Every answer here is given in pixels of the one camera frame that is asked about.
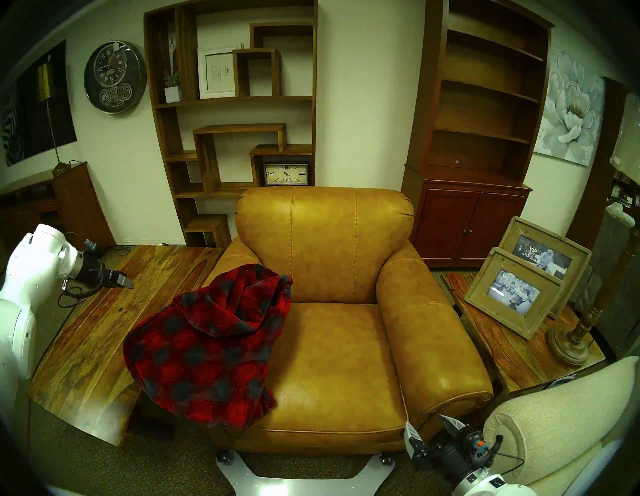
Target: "caster wheel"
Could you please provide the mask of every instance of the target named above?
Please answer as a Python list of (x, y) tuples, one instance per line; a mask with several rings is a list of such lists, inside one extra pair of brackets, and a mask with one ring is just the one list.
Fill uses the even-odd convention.
[(380, 461), (385, 467), (390, 467), (394, 464), (394, 457), (391, 453), (383, 453), (380, 455)]
[(228, 449), (222, 449), (216, 453), (216, 459), (218, 460), (218, 463), (224, 463), (228, 465), (229, 463), (231, 463), (231, 453)]

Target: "wooden lamp stand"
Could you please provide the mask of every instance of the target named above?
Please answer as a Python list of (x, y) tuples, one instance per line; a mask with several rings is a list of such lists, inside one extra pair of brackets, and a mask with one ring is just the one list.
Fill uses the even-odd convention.
[(635, 227), (631, 228), (631, 236), (625, 251), (598, 291), (593, 305), (582, 316), (578, 325), (574, 329), (561, 324), (551, 328), (547, 334), (547, 339), (549, 347), (558, 358), (576, 367), (586, 362), (589, 356), (589, 348), (584, 341), (584, 336), (598, 323), (602, 310), (607, 308), (615, 298), (618, 286), (625, 275), (628, 265), (633, 260), (639, 244), (640, 230), (636, 224)]

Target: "flower painting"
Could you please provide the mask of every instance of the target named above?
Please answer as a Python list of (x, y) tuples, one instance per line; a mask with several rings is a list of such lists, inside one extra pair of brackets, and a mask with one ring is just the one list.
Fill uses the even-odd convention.
[(551, 50), (545, 111), (536, 153), (589, 166), (598, 145), (604, 80), (569, 55)]

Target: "white planter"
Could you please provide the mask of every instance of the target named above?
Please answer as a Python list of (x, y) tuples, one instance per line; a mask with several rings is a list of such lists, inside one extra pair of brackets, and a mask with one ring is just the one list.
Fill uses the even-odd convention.
[(182, 90), (180, 86), (173, 86), (171, 88), (164, 89), (164, 96), (167, 103), (176, 103), (182, 100)]

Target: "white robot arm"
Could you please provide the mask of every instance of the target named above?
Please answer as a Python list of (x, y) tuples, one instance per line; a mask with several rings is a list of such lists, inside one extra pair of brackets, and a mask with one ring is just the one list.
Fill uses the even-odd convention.
[(440, 420), (451, 441), (432, 445), (425, 444), (415, 428), (406, 423), (404, 445), (416, 470), (437, 470), (447, 481), (452, 496), (536, 496), (532, 489), (507, 484), (501, 475), (492, 472), (502, 436), (497, 436), (489, 449), (482, 432), (452, 417), (440, 415)]
[(53, 292), (57, 279), (77, 280), (92, 288), (74, 298), (85, 298), (103, 287), (133, 288), (132, 282), (110, 271), (100, 260), (76, 250), (58, 230), (39, 225), (13, 251), (0, 291), (0, 369), (3, 410), (13, 410), (18, 379), (33, 373), (31, 342), (35, 332), (35, 312)]

